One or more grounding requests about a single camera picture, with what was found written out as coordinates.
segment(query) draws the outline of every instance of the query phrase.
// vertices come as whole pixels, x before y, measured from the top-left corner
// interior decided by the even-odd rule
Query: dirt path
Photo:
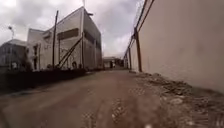
[[[166,91],[126,71],[99,72],[47,89],[2,97],[0,124],[10,128],[222,126],[222,122],[196,122],[202,117],[192,116],[191,106],[183,103],[186,97]]]

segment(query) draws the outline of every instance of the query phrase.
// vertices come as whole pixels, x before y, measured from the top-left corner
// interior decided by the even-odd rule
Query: concrete wall
[[[224,92],[223,12],[223,0],[155,0],[139,32],[143,71]]]
[[[84,30],[93,37],[93,40],[85,38],[85,67],[100,68],[102,67],[101,33],[86,11],[84,13]]]

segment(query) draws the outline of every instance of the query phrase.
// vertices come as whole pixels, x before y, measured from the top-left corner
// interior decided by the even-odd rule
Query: cloudy sky
[[[143,0],[86,0],[87,11],[102,33],[104,56],[122,55],[128,44],[134,19]],[[27,40],[28,28],[47,30],[83,5],[83,0],[0,0],[0,44],[11,39],[7,26],[13,26],[15,38]]]

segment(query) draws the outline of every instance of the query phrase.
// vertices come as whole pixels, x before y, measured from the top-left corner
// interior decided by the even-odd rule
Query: utility pole
[[[58,64],[60,63],[61,59],[61,40],[58,39]]]
[[[54,25],[54,35],[53,35],[53,44],[52,44],[52,67],[53,69],[55,68],[55,64],[54,64],[54,47],[55,47],[55,37],[56,37],[56,29],[57,29],[57,21],[58,21],[58,11],[56,13],[56,16],[55,16],[55,25]]]

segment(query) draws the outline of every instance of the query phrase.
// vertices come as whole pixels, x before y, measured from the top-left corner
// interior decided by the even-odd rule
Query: roof
[[[25,41],[18,40],[18,39],[12,39],[8,42],[5,42],[5,43],[2,44],[2,46],[6,45],[6,44],[18,45],[18,46],[23,46],[23,47],[27,46],[27,43]]]

